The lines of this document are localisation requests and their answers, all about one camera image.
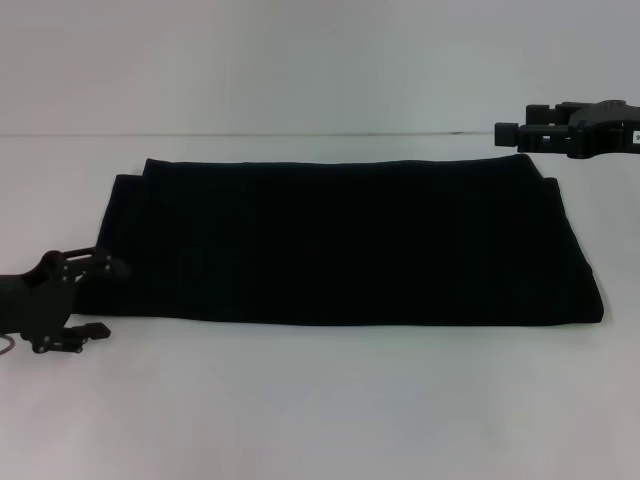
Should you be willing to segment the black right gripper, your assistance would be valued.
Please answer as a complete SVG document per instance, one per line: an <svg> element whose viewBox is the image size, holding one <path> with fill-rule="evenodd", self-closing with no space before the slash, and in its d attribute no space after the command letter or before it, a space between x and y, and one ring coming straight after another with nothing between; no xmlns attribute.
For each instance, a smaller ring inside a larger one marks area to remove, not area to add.
<svg viewBox="0 0 640 480"><path fill-rule="evenodd" d="M520 153L567 153L588 159L639 153L639 108L621 100L526 107L525 124L496 123L494 144Z"/></svg>

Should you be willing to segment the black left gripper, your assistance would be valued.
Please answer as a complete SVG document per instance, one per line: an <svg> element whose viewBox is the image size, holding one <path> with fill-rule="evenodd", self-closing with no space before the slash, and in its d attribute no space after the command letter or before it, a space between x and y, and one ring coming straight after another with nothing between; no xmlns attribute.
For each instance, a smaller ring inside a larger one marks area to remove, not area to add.
<svg viewBox="0 0 640 480"><path fill-rule="evenodd" d="M1 333L19 335L34 353L81 353L88 341L107 339L111 330L101 322L65 327L75 282L130 276L130 266L101 247L50 251L31 270L1 277Z"/></svg>

